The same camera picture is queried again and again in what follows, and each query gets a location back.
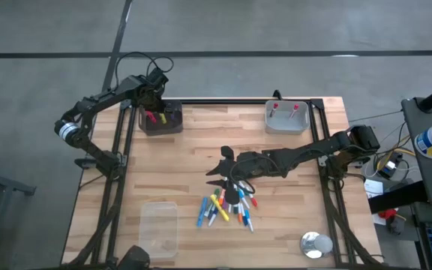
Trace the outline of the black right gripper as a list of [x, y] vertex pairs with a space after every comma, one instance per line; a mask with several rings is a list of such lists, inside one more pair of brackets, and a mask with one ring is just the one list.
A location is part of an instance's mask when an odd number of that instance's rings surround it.
[[[277, 149], [263, 150], [261, 153], [246, 151], [234, 157], [234, 151], [227, 145], [220, 148], [222, 159], [218, 165], [206, 173], [207, 176], [221, 175], [228, 176], [230, 169], [234, 166], [233, 177], [243, 179], [253, 179], [263, 176], [278, 176], [278, 163], [275, 153]], [[207, 185], [215, 185], [225, 190], [224, 198], [227, 204], [237, 205], [240, 203], [239, 192], [234, 188], [230, 180], [207, 181]]]

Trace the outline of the clear plastic bin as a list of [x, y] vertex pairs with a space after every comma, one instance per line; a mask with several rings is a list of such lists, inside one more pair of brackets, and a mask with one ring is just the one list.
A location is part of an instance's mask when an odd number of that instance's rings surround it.
[[139, 246], [152, 260], [173, 258], [179, 246], [177, 205], [174, 202], [146, 202], [139, 217]]

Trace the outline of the green Expo dry-erase marker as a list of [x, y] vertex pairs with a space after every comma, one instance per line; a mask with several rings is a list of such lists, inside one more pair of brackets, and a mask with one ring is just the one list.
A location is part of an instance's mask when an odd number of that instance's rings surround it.
[[[214, 195], [217, 197], [219, 195], [219, 193], [220, 193], [220, 189], [216, 188], [214, 190]], [[209, 215], [213, 212], [214, 208], [215, 208], [214, 203], [212, 202], [211, 199], [209, 199], [208, 200], [208, 206], [206, 207], [206, 210], [205, 210], [203, 215], [208, 218]]]

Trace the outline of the dark grey plastic bin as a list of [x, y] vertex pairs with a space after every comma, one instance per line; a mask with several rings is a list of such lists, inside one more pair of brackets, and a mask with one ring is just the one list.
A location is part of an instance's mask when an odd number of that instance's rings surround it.
[[[183, 130], [183, 112], [182, 103], [180, 100], [162, 100], [163, 109], [145, 109], [143, 106], [138, 107], [138, 126], [148, 136], [159, 136], [164, 134], [178, 134]], [[153, 124], [148, 116], [146, 110], [152, 112], [157, 119], [157, 123]], [[169, 112], [175, 110], [176, 122], [172, 122]], [[164, 113], [167, 123], [162, 124], [160, 113]]]

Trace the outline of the blue Sharpie highlighter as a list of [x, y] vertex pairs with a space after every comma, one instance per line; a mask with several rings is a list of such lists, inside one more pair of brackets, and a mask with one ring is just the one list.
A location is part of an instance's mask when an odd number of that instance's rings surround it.
[[203, 225], [203, 219], [204, 219], [204, 214], [206, 212], [207, 205], [208, 205], [208, 198], [206, 196], [204, 196], [202, 198], [202, 204], [199, 208], [199, 214], [198, 214], [198, 218], [197, 218], [197, 222], [196, 222], [197, 227], [201, 227]]

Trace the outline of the light grey plastic bin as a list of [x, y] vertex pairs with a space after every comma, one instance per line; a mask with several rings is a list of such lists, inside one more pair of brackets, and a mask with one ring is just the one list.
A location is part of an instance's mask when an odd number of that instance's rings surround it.
[[[279, 103], [276, 113], [269, 118], [273, 103]], [[299, 104], [299, 109], [294, 117], [289, 119], [294, 104]], [[299, 135], [310, 126], [309, 108], [303, 101], [292, 100], [268, 100], [265, 103], [265, 132], [267, 134]]]

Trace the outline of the white paper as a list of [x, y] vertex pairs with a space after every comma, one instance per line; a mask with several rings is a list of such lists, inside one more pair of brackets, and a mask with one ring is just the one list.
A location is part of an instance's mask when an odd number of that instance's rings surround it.
[[371, 179], [366, 179], [364, 182], [364, 190], [367, 194], [367, 198], [371, 199], [379, 195], [384, 194], [383, 183], [380, 181], [374, 181]]

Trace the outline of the red object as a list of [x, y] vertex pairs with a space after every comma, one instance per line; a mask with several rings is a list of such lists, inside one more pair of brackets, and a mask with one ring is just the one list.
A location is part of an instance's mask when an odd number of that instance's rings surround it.
[[387, 221], [387, 220], [391, 220], [397, 213], [398, 211], [395, 208], [390, 208], [385, 211], [380, 211], [377, 214], [380, 218]]

